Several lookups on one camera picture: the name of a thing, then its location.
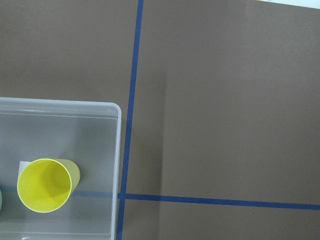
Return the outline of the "yellow plastic cup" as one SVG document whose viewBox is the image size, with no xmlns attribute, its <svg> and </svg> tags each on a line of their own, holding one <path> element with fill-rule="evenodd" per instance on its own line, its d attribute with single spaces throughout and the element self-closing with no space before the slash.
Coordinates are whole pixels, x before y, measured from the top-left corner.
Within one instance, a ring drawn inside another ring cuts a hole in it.
<svg viewBox="0 0 320 240">
<path fill-rule="evenodd" d="M 37 159 L 20 172 L 16 187 L 18 197 L 31 211 L 51 213 L 68 201 L 80 178 L 80 169 L 71 160 Z"/>
</svg>

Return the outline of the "light green bowl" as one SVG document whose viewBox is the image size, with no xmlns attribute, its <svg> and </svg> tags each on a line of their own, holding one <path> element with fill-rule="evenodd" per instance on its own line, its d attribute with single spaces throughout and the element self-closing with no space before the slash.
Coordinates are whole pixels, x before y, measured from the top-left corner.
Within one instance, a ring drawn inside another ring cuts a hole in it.
<svg viewBox="0 0 320 240">
<path fill-rule="evenodd" d="M 2 191 L 0 190 L 0 210 L 2 209 L 2 205 L 3 205 L 3 194 L 2 194 Z"/>
</svg>

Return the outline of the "clear plastic box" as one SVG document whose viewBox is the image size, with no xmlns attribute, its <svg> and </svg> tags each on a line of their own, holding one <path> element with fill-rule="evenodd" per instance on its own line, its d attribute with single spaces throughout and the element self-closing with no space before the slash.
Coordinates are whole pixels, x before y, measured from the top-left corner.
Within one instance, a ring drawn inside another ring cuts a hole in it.
<svg viewBox="0 0 320 240">
<path fill-rule="evenodd" d="M 1 239 L 115 239 L 120 132 L 114 103 L 2 97 Z M 50 213 L 28 209 L 17 193 L 22 170 L 42 158 L 71 160 L 80 169 L 74 192 Z"/>
</svg>

